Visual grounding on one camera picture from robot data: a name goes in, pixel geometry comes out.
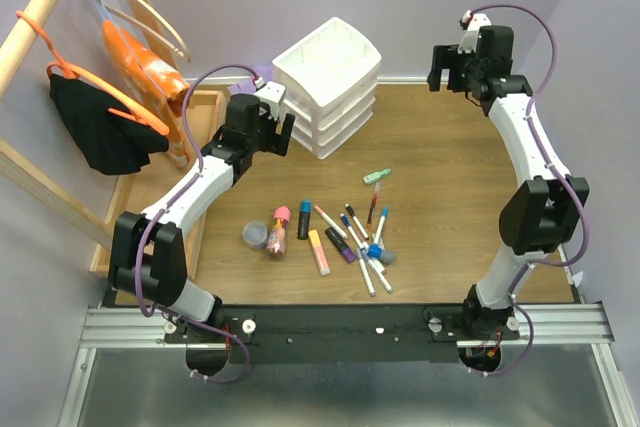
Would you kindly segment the white plastic drawer organizer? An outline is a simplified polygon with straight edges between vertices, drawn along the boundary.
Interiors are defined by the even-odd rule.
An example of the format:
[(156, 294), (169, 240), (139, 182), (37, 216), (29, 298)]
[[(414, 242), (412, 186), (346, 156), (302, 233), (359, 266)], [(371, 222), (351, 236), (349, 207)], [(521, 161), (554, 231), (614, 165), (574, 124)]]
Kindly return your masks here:
[(296, 117), (292, 137), (324, 160), (373, 116), (382, 55), (346, 21), (333, 17), (272, 61)]

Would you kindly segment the pink cap crayon bottle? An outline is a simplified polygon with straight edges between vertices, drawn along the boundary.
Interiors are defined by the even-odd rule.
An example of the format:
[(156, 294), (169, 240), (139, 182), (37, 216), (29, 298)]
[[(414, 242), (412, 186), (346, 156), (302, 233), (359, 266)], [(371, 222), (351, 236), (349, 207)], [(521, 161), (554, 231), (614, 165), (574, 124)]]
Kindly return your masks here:
[(286, 236), (290, 216), (290, 209), (286, 206), (280, 206), (274, 211), (266, 245), (272, 258), (280, 259), (286, 252)]

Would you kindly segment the clear round jar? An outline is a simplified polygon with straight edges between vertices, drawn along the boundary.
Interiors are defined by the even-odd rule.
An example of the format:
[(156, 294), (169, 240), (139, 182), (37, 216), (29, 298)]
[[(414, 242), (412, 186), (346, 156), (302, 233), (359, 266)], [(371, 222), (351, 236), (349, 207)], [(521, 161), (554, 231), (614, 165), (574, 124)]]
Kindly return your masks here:
[(263, 222), (251, 221), (244, 226), (242, 238), (249, 248), (262, 250), (267, 245), (268, 229)]

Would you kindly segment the black blue cap highlighter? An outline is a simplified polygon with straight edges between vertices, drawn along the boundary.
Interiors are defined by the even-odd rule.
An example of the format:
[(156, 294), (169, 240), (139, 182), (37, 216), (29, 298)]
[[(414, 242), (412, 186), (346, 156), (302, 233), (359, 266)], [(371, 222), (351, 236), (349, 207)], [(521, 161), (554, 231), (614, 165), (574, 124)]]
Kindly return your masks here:
[(297, 238), (299, 240), (306, 240), (308, 238), (311, 210), (311, 201), (303, 200), (300, 204), (298, 217)]

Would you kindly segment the orange pink highlighter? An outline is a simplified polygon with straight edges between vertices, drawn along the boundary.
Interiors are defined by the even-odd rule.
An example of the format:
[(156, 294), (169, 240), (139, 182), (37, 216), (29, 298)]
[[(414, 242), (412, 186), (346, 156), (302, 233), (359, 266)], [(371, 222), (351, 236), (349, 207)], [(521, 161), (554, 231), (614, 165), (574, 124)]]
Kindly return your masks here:
[(330, 274), (329, 263), (326, 258), (326, 254), (322, 246), (318, 232), (316, 230), (310, 230), (308, 232), (308, 239), (311, 244), (314, 259), (320, 275), (321, 276), (329, 275)]

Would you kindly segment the black purple cap highlighter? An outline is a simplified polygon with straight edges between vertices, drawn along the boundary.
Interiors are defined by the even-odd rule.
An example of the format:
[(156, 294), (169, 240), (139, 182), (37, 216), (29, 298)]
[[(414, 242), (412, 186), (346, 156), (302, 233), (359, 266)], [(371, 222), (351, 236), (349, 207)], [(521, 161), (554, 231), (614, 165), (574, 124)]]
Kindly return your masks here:
[(356, 254), (348, 246), (346, 241), (333, 227), (329, 227), (325, 230), (325, 234), (328, 237), (331, 244), (336, 248), (340, 256), (347, 262), (352, 263), (357, 260)]

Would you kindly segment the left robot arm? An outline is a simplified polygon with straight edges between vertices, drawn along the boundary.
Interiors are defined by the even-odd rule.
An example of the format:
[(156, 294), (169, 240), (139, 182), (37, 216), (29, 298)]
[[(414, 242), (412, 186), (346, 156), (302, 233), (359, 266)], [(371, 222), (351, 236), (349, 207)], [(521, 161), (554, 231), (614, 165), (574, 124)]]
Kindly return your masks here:
[(108, 283), (187, 320), (201, 342), (214, 340), (223, 322), (223, 303), (188, 278), (185, 242), (195, 222), (251, 167), (257, 152), (287, 154), (295, 116), (282, 121), (255, 94), (234, 94), (225, 121), (198, 160), (163, 198), (141, 213), (116, 220)]

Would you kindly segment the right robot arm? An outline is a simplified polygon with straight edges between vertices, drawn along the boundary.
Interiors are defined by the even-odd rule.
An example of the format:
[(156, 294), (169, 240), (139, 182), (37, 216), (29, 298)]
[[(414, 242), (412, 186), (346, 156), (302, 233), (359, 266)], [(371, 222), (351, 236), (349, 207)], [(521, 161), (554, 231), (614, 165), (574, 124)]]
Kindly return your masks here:
[(458, 324), (474, 339), (506, 328), (522, 284), (573, 236), (590, 191), (555, 154), (526, 77), (512, 73), (513, 43), (511, 28), (470, 20), (460, 43), (435, 46), (428, 77), (437, 91), (446, 73), (448, 90), (481, 107), (503, 140), (518, 184), (499, 216), (496, 257), (462, 304)]

